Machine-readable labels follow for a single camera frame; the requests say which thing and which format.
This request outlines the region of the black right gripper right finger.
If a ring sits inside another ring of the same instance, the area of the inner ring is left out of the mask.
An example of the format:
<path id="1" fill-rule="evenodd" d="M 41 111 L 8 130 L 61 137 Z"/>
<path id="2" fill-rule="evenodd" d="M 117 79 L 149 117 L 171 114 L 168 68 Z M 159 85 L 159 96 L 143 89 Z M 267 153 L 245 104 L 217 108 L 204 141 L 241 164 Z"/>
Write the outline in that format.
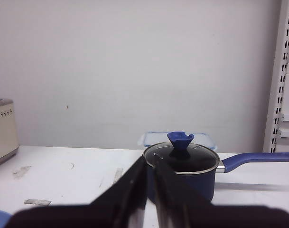
<path id="1" fill-rule="evenodd" d="M 160 228 L 211 228 L 212 204 L 186 184 L 161 159 L 153 168 L 155 204 Z"/>

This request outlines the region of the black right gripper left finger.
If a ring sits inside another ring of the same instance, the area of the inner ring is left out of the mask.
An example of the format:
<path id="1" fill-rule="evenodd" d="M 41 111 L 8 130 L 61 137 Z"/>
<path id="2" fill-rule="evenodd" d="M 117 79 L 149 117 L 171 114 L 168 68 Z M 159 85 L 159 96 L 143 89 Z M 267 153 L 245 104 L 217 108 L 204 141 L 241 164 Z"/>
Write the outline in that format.
<path id="1" fill-rule="evenodd" d="M 123 176 L 90 204 L 93 228 L 141 228 L 147 202 L 147 167 L 139 157 Z"/>

